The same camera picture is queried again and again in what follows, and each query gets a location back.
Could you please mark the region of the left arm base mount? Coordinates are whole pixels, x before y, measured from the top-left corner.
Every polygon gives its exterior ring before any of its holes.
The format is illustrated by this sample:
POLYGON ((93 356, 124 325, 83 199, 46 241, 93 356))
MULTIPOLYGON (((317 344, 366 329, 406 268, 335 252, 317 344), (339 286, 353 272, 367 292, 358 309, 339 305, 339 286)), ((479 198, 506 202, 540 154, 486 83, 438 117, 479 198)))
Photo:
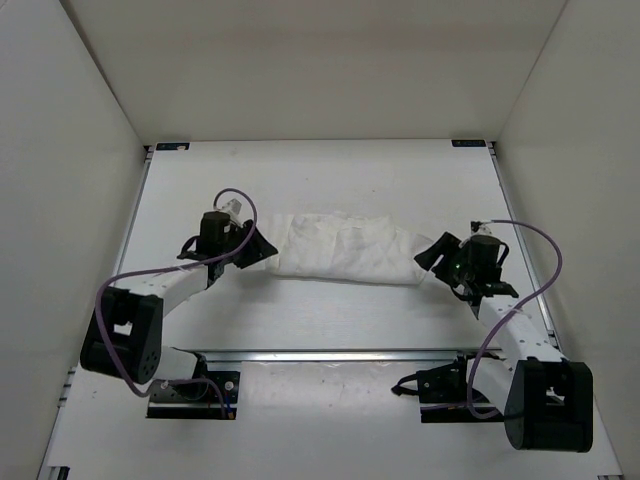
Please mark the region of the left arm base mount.
POLYGON ((221 420, 237 418, 241 386, 241 371, 237 364, 207 362, 196 370, 197 378, 207 378, 220 390, 221 396, 209 383, 154 387, 147 403, 148 419, 221 420))

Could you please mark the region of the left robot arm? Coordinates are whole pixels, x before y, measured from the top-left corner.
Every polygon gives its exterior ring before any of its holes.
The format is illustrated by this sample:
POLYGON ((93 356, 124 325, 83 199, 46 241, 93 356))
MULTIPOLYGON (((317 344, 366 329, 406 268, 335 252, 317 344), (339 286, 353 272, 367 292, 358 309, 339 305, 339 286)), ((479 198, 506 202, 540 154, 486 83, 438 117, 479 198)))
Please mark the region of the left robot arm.
POLYGON ((163 319, 191 296, 207 290, 232 264, 244 269, 278 253, 257 230, 226 209, 203 214, 198 235, 177 256, 180 265, 119 274, 96 294, 96 304, 81 347, 83 369, 120 378, 134 394, 150 381, 175 385, 188 398, 208 389, 204 357, 165 346, 163 319))

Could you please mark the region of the blue corner label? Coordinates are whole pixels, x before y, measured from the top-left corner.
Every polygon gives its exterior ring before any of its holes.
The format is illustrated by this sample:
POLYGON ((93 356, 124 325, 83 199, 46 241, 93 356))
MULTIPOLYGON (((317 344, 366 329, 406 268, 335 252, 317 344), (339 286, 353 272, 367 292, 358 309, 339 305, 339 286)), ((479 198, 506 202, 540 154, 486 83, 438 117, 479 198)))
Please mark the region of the blue corner label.
POLYGON ((454 148, 485 148, 486 142, 482 139, 452 139, 454 148))
POLYGON ((159 142, 155 145, 156 151, 186 151, 189 148, 189 142, 159 142))

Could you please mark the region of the white pleated skirt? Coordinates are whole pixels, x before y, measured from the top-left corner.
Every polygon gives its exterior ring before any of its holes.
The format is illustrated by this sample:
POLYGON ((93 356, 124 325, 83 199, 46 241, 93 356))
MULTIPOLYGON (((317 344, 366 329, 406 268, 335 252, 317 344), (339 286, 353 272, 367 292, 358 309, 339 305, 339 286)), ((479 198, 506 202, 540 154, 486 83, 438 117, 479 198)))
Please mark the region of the white pleated skirt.
POLYGON ((391 217, 274 214, 258 229, 277 250, 265 269, 281 277, 386 285, 418 285, 425 272, 414 257, 433 244, 391 217))

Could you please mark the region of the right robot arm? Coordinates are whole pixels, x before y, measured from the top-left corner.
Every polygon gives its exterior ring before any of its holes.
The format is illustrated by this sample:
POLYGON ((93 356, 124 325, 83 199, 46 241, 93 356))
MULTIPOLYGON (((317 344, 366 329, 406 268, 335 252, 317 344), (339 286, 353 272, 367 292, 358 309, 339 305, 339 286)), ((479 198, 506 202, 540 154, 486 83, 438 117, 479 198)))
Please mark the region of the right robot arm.
POLYGON ((517 450, 584 453, 593 444, 593 376, 583 362, 568 360, 539 333, 523 307, 526 300, 502 281, 509 247, 482 222, 460 240, 444 233, 416 263, 466 303, 489 333, 476 352, 462 352, 444 366, 409 375, 395 395, 420 402, 424 423, 503 423, 517 450))

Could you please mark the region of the left blue corner label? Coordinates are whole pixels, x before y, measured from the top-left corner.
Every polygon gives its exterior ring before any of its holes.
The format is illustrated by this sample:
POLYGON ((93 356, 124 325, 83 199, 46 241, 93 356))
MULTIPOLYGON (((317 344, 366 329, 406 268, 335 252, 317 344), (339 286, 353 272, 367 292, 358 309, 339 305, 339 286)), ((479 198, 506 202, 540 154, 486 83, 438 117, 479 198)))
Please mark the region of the left blue corner label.
POLYGON ((189 148, 189 142, 159 142, 155 145, 156 151, 186 151, 189 148))

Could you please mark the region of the right blue corner label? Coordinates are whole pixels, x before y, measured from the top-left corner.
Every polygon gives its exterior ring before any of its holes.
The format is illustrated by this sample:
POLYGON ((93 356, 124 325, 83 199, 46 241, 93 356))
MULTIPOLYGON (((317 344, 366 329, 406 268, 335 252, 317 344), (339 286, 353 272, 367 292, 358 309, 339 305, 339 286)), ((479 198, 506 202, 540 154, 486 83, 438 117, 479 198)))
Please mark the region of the right blue corner label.
POLYGON ((486 142, 482 139, 452 139, 454 148, 485 148, 486 142))

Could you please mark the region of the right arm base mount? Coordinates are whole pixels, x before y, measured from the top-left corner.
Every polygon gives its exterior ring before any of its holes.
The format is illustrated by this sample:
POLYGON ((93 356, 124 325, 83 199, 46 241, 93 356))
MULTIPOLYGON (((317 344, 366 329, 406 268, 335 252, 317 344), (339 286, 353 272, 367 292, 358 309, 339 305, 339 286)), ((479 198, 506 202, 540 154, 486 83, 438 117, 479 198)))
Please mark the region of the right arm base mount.
POLYGON ((500 413, 480 419, 468 409, 466 373, 472 360, 459 354, 451 363, 417 370, 402 377, 391 392, 418 399, 422 424, 502 423, 500 413))

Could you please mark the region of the aluminium table front rail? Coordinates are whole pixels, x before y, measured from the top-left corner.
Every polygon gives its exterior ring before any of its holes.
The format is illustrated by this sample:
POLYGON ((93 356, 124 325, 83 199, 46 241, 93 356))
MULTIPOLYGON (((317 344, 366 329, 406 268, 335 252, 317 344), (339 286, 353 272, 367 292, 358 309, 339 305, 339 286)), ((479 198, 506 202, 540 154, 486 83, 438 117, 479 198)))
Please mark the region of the aluminium table front rail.
POLYGON ((117 352, 125 371, 134 381, 141 382, 143 378, 153 375, 165 362, 167 367, 171 362, 185 362, 191 357, 203 358, 211 363, 237 362, 419 362, 444 361, 453 359, 457 355, 464 355, 463 351, 455 350, 211 350, 191 352, 171 347, 152 349, 141 355, 131 355, 128 352, 117 352))

